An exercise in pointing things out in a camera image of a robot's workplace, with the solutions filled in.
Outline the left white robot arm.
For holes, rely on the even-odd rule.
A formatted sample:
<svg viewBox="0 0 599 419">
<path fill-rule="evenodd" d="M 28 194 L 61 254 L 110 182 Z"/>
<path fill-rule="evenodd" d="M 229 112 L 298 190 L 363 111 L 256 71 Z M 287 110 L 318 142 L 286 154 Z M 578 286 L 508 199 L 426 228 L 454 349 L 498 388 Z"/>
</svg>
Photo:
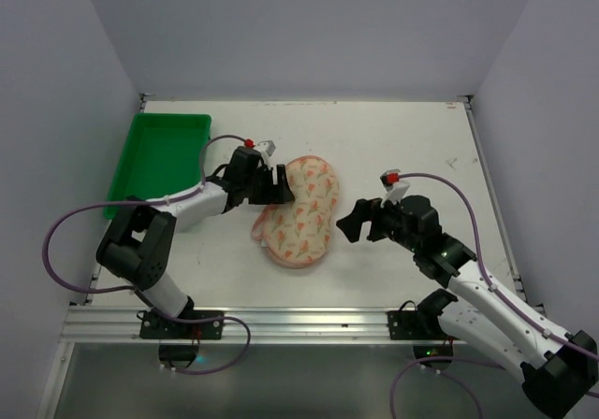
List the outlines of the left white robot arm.
<svg viewBox="0 0 599 419">
<path fill-rule="evenodd" d="M 129 282 L 136 295 L 165 319 L 191 325 L 194 303 L 167 274 L 172 240 L 177 232 L 235 209 L 243 202 L 268 206 L 295 200 L 285 166 L 272 166 L 272 141 L 232 154 L 224 174 L 169 198 L 143 202 L 115 213 L 95 254 L 96 262 L 112 275 Z"/>
</svg>

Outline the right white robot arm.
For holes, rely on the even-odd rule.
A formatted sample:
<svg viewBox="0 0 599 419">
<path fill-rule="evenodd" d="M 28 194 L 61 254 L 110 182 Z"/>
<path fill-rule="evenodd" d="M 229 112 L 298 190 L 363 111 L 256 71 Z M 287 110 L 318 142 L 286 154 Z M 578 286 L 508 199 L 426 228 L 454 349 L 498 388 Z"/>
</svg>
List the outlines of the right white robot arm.
<svg viewBox="0 0 599 419">
<path fill-rule="evenodd" d="M 557 325 L 486 272 L 481 258 L 439 224 L 422 195 L 399 203 L 360 199 L 336 225 L 351 242 L 369 223 L 369 241 L 387 238 L 412 252 L 448 302 L 435 313 L 440 328 L 511 373 L 549 418 L 564 418 L 598 382 L 598 346 L 583 330 Z"/>
</svg>

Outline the floral laundry bag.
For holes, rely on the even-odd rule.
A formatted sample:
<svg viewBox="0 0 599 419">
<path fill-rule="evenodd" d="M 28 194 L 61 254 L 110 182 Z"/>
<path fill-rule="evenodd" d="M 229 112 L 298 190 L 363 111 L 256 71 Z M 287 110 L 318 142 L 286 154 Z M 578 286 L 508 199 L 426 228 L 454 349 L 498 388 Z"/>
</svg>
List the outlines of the floral laundry bag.
<svg viewBox="0 0 599 419">
<path fill-rule="evenodd" d="M 329 249 L 340 184 L 330 163 L 314 155 L 288 163 L 286 176 L 295 201 L 264 208 L 251 236 L 274 263 L 305 268 Z"/>
</svg>

